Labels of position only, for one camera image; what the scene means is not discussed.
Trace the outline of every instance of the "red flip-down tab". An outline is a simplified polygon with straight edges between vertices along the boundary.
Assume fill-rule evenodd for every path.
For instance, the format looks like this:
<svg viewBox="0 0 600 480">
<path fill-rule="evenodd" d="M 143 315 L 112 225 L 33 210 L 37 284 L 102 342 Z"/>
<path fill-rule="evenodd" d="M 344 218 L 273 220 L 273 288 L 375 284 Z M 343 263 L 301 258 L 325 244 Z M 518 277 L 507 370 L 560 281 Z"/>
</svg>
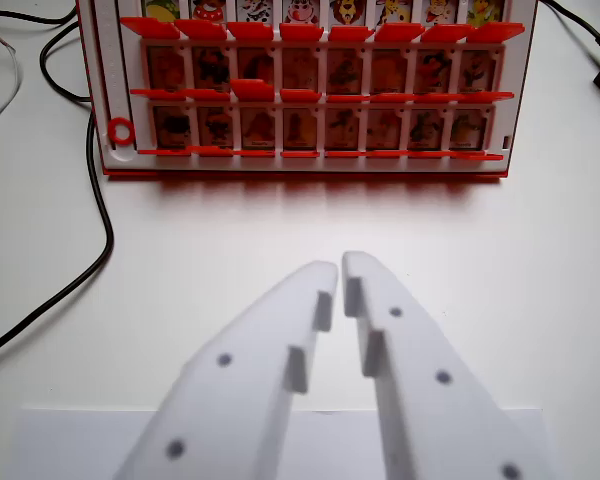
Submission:
<svg viewBox="0 0 600 480">
<path fill-rule="evenodd" d="M 336 25 L 331 27 L 329 32 L 330 42 L 364 42 L 373 35 L 373 30 L 363 25 L 347 27 L 345 25 Z"/>
<path fill-rule="evenodd" d="M 172 23 L 160 22 L 152 17 L 122 17 L 120 23 L 143 38 L 180 38 L 180 32 Z"/>
<path fill-rule="evenodd" d="M 515 97 L 512 92 L 476 92 L 465 93 L 458 103 L 493 103 L 500 100 L 509 100 Z"/>
<path fill-rule="evenodd" d="M 276 152 L 273 150 L 236 150 L 237 155 L 243 157 L 275 157 Z"/>
<path fill-rule="evenodd" d="M 129 92 L 131 92 L 132 95 L 142 95 L 143 97 L 152 100 L 184 100 L 186 98 L 183 90 L 168 92 L 167 90 L 160 90 L 157 88 L 132 88 Z"/>
<path fill-rule="evenodd" d="M 176 27 L 187 37 L 194 40 L 226 40 L 227 31 L 224 25 L 213 23 L 211 20 L 181 18 L 176 20 Z"/>
<path fill-rule="evenodd" d="M 244 102 L 273 102 L 273 85 L 260 78 L 236 78 L 229 81 L 231 90 Z"/>
<path fill-rule="evenodd" d="M 415 103 L 449 103 L 464 97 L 461 93 L 424 93 L 414 95 Z"/>
<path fill-rule="evenodd" d="M 422 150 L 422 151 L 414 151 L 409 150 L 407 155 L 411 158 L 442 158 L 448 157 L 452 152 L 448 150 Z"/>
<path fill-rule="evenodd" d="M 288 42 L 317 42 L 322 38 L 324 27 L 303 23 L 281 23 L 280 36 Z"/>
<path fill-rule="evenodd" d="M 227 28 L 238 40 L 273 40 L 273 27 L 262 22 L 229 22 Z"/>
<path fill-rule="evenodd" d="M 231 94 L 228 92 L 216 92 L 210 88 L 185 88 L 181 90 L 187 97 L 201 102 L 228 102 Z"/>
<path fill-rule="evenodd" d="M 327 103 L 360 103 L 369 98 L 369 95 L 327 95 Z"/>
<path fill-rule="evenodd" d="M 422 34 L 422 43 L 454 43 L 466 37 L 474 28 L 467 24 L 438 24 Z"/>
<path fill-rule="evenodd" d="M 378 158 L 397 158 L 401 155 L 407 155 L 407 150 L 370 150 L 366 153 L 367 157 Z"/>
<path fill-rule="evenodd" d="M 283 102 L 292 103 L 316 103 L 322 98 L 322 92 L 313 90 L 282 88 L 280 89 L 280 98 Z"/>
<path fill-rule="evenodd" d="M 165 155 L 170 157 L 187 157 L 191 155 L 191 150 L 189 148 L 183 148 L 181 150 L 138 150 L 138 153 L 140 155 Z"/>
<path fill-rule="evenodd" d="M 404 103 L 415 97 L 412 93 L 379 93 L 371 96 L 371 103 Z"/>
<path fill-rule="evenodd" d="M 467 43 L 502 43 L 524 30 L 522 23 L 489 22 L 467 35 Z"/>
<path fill-rule="evenodd" d="M 419 23 L 385 23 L 373 38 L 376 42 L 410 42 L 424 32 Z"/>
<path fill-rule="evenodd" d="M 318 158 L 320 156 L 320 154 L 318 152 L 311 152 L 311 151 L 304 151 L 304 150 L 298 150 L 298 151 L 289 151 L 289 150 L 284 150 L 281 155 L 284 158 Z"/>
</svg>

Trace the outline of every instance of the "black wire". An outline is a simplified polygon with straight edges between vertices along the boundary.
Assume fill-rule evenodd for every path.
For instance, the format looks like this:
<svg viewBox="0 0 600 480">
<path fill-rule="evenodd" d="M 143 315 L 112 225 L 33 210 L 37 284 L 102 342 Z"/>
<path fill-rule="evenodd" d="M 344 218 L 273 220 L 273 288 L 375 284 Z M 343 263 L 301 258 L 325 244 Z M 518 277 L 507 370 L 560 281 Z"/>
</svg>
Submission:
<svg viewBox="0 0 600 480">
<path fill-rule="evenodd" d="M 49 71 L 47 70 L 47 56 L 49 55 L 49 50 L 67 36 L 69 32 L 78 27 L 78 22 L 73 22 L 71 25 L 65 27 L 58 35 L 49 40 L 42 51 L 40 52 L 40 71 L 42 72 L 42 76 L 45 78 L 47 83 L 53 88 L 56 92 L 62 95 L 64 98 L 71 100 L 72 102 L 90 102 L 91 98 L 89 97 L 80 97 L 75 93 L 71 93 L 69 90 L 61 87 L 56 83 L 56 81 L 51 78 L 49 75 Z"/>
<path fill-rule="evenodd" d="M 76 7 L 62 18 L 43 18 L 36 17 L 34 15 L 27 15 L 26 13 L 10 12 L 8 10 L 0 10 L 0 17 L 15 18 L 18 20 L 24 20 L 26 22 L 42 23 L 44 25 L 64 25 L 76 14 Z"/>
</svg>

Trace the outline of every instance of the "white wire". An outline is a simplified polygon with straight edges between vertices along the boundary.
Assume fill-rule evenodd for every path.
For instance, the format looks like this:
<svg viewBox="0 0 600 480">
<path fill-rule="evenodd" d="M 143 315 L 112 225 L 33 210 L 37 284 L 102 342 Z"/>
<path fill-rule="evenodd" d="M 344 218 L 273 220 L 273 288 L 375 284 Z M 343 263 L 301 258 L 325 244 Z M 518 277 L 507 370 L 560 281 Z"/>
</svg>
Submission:
<svg viewBox="0 0 600 480">
<path fill-rule="evenodd" d="M 2 38 L 0 38 L 0 43 L 5 46 L 5 48 L 9 52 L 9 55 L 11 55 L 11 60 L 13 60 L 13 71 L 15 74 L 15 82 L 13 84 L 13 90 L 11 91 L 11 95 L 9 95 L 9 98 L 2 105 L 0 105 L 0 114 L 1 114 L 5 110 L 5 108 L 7 108 L 9 106 L 11 101 L 16 97 L 16 94 L 18 93 L 18 90 L 20 89 L 21 78 L 20 78 L 20 71 L 18 68 L 18 61 L 16 60 L 15 48 L 13 48 L 11 45 L 9 45 L 7 42 L 5 42 Z"/>
</svg>

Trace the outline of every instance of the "cartoon character picture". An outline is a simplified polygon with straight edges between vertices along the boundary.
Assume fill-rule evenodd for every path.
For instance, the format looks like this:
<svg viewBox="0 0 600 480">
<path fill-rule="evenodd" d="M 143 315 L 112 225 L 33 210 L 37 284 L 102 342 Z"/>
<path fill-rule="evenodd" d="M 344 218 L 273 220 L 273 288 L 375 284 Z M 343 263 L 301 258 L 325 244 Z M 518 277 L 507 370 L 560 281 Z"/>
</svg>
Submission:
<svg viewBox="0 0 600 480">
<path fill-rule="evenodd" d="M 307 108 L 286 108 L 283 112 L 285 150 L 315 150 L 316 117 Z"/>
<path fill-rule="evenodd" d="M 318 88 L 318 59 L 309 48 L 287 48 L 282 53 L 282 88 Z"/>
<path fill-rule="evenodd" d="M 467 23 L 479 28 L 489 22 L 502 21 L 504 0 L 469 0 Z"/>
<path fill-rule="evenodd" d="M 178 150 L 191 145 L 189 117 L 180 107 L 153 107 L 153 122 L 159 149 Z"/>
<path fill-rule="evenodd" d="M 402 118 L 393 110 L 370 110 L 367 150 L 396 150 L 400 144 Z"/>
<path fill-rule="evenodd" d="M 495 61 L 489 52 L 481 50 L 463 52 L 458 91 L 461 93 L 490 91 L 495 66 Z"/>
<path fill-rule="evenodd" d="M 439 150 L 442 119 L 437 110 L 414 110 L 411 114 L 410 150 Z"/>
<path fill-rule="evenodd" d="M 238 50 L 238 75 L 273 84 L 273 58 L 264 48 L 241 48 Z"/>
<path fill-rule="evenodd" d="M 172 47 L 147 47 L 151 88 L 173 92 L 184 88 L 184 58 Z"/>
<path fill-rule="evenodd" d="M 456 110 L 451 126 L 451 150 L 480 150 L 486 118 L 480 110 Z"/>
<path fill-rule="evenodd" d="M 327 94 L 360 93 L 362 59 L 352 48 L 329 50 Z"/>
<path fill-rule="evenodd" d="M 407 59 L 400 50 L 374 50 L 371 61 L 371 93 L 404 92 Z"/>
<path fill-rule="evenodd" d="M 243 108 L 242 148 L 273 149 L 275 140 L 275 122 L 265 108 Z"/>
<path fill-rule="evenodd" d="M 424 21 L 426 27 L 456 21 L 457 0 L 424 0 Z"/>
<path fill-rule="evenodd" d="M 356 150 L 358 148 L 358 117 L 350 108 L 327 110 L 325 148 L 329 150 Z"/>
<path fill-rule="evenodd" d="M 317 25 L 320 21 L 318 0 L 284 0 L 284 23 L 305 23 Z"/>
<path fill-rule="evenodd" d="M 191 0 L 191 18 L 223 23 L 226 18 L 226 0 Z"/>
<path fill-rule="evenodd" d="M 233 119 L 223 107 L 199 107 L 198 127 L 200 145 L 231 147 L 233 145 Z"/>
<path fill-rule="evenodd" d="M 193 74 L 196 88 L 229 91 L 229 58 L 218 47 L 193 49 Z"/>
<path fill-rule="evenodd" d="M 270 24 L 273 21 L 272 0 L 237 0 L 236 15 L 239 22 L 260 22 Z"/>
<path fill-rule="evenodd" d="M 161 22 L 173 22 L 180 18 L 178 0 L 143 0 L 142 15 Z"/>
<path fill-rule="evenodd" d="M 451 60 L 444 50 L 421 50 L 417 57 L 414 93 L 446 92 Z"/>
<path fill-rule="evenodd" d="M 329 3 L 329 26 L 364 25 L 366 0 L 332 0 Z"/>
<path fill-rule="evenodd" d="M 376 27 L 385 23 L 409 23 L 411 0 L 376 0 Z"/>
</svg>

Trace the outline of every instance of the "guess who game board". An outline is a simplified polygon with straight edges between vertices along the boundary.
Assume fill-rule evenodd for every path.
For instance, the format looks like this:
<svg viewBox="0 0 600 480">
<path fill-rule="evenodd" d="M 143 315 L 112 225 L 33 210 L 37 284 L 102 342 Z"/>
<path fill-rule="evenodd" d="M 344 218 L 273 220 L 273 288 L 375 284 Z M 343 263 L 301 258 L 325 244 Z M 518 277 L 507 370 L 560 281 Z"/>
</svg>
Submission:
<svg viewBox="0 0 600 480">
<path fill-rule="evenodd" d="M 507 175 L 536 0 L 78 0 L 109 174 Z"/>
</svg>

